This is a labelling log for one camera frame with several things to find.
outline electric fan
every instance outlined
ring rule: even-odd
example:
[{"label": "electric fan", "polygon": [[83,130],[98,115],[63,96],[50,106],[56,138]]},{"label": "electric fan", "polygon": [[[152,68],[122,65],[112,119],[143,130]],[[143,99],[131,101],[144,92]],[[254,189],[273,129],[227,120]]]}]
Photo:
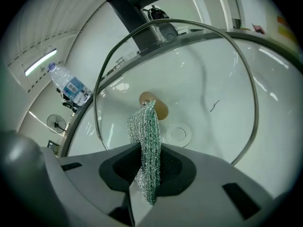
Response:
[{"label": "electric fan", "polygon": [[47,127],[53,133],[62,133],[65,131],[66,122],[65,120],[57,114],[52,114],[47,118],[46,121]]}]

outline sink drain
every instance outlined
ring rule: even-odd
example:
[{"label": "sink drain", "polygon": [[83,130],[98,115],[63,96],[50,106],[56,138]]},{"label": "sink drain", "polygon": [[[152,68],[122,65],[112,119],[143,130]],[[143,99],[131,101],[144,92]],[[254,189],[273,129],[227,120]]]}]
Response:
[{"label": "sink drain", "polygon": [[191,130],[183,123],[176,123],[166,131],[166,140],[170,145],[185,147],[191,140]]}]

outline plastic water bottle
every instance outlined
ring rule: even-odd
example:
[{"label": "plastic water bottle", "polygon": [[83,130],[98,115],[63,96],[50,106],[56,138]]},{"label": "plastic water bottle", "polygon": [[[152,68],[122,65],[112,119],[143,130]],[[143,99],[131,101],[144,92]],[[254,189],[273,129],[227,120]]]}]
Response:
[{"label": "plastic water bottle", "polygon": [[66,67],[50,63],[48,69],[56,87],[75,104],[82,106],[89,99],[91,91]]}]

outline wooden knob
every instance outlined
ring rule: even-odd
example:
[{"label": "wooden knob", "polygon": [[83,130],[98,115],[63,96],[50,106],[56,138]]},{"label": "wooden knob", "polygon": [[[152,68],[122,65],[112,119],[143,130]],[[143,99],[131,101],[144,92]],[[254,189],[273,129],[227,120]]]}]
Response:
[{"label": "wooden knob", "polygon": [[163,103],[158,97],[156,97],[153,93],[151,92],[143,92],[141,93],[139,97],[139,102],[140,105],[142,105],[142,102],[151,102],[151,101],[156,101],[155,103],[155,110],[158,116],[158,120],[163,120],[169,115],[169,108],[166,106],[165,103]]}]

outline blue label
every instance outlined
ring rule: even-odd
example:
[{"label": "blue label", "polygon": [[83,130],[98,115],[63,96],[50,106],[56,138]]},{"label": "blue label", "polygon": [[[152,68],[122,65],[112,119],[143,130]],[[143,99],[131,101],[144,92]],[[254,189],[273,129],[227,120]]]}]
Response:
[{"label": "blue label", "polygon": [[78,95],[79,92],[84,88],[84,84],[79,81],[78,78],[74,77],[65,86],[63,93],[72,101]]}]

